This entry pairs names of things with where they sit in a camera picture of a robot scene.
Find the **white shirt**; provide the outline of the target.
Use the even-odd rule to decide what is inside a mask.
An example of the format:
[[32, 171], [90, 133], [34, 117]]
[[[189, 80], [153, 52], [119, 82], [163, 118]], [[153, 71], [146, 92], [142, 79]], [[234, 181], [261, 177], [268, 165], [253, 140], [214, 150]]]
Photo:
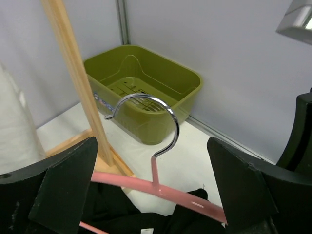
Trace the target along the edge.
[[0, 66], [0, 173], [10, 173], [46, 158], [25, 95]]

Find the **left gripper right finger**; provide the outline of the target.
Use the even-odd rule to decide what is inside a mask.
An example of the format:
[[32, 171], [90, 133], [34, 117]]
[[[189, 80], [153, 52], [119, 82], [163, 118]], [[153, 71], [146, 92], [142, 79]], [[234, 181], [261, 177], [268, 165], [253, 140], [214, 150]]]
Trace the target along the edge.
[[312, 178], [253, 157], [211, 137], [207, 142], [230, 234], [310, 234]]

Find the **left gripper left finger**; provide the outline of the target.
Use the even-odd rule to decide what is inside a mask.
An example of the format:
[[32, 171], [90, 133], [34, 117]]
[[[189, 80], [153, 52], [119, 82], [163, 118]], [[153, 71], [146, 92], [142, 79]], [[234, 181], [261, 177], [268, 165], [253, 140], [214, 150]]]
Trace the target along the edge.
[[0, 176], [2, 234], [76, 234], [98, 143], [89, 137], [69, 149]]

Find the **wooden clothes rack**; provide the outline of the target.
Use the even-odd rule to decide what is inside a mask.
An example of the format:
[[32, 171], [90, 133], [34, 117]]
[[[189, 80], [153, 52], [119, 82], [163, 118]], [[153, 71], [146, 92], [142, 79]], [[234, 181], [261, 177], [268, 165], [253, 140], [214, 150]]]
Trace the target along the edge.
[[46, 156], [54, 156], [88, 137], [95, 136], [99, 144], [95, 170], [135, 178], [133, 171], [107, 140], [64, 2], [61, 0], [42, 0], [41, 4], [50, 21], [71, 80], [90, 125], [89, 129], [46, 151]]

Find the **black shirt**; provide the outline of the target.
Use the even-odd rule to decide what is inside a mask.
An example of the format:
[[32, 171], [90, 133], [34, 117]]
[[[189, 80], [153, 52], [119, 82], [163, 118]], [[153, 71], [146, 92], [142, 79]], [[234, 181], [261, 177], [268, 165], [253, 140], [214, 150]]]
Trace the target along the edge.
[[82, 222], [109, 234], [224, 234], [223, 225], [176, 205], [172, 214], [141, 212], [120, 187], [90, 183]]

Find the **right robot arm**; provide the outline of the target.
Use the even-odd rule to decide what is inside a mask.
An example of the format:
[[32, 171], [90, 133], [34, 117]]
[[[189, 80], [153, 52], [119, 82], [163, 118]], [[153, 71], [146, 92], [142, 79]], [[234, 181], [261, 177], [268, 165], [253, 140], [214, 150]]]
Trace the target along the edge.
[[277, 166], [306, 176], [312, 175], [312, 93], [296, 98], [295, 117], [288, 143]]

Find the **green plastic basket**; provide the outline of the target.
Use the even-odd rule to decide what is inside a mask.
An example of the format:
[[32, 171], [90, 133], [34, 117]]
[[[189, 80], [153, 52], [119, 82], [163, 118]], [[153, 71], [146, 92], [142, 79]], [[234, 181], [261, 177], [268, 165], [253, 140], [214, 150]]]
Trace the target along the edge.
[[196, 72], [137, 45], [122, 45], [90, 57], [84, 67], [102, 114], [110, 115], [122, 97], [138, 94], [122, 104], [114, 122], [147, 145], [161, 143], [175, 127], [168, 113], [144, 95], [164, 101], [182, 123], [202, 87]]

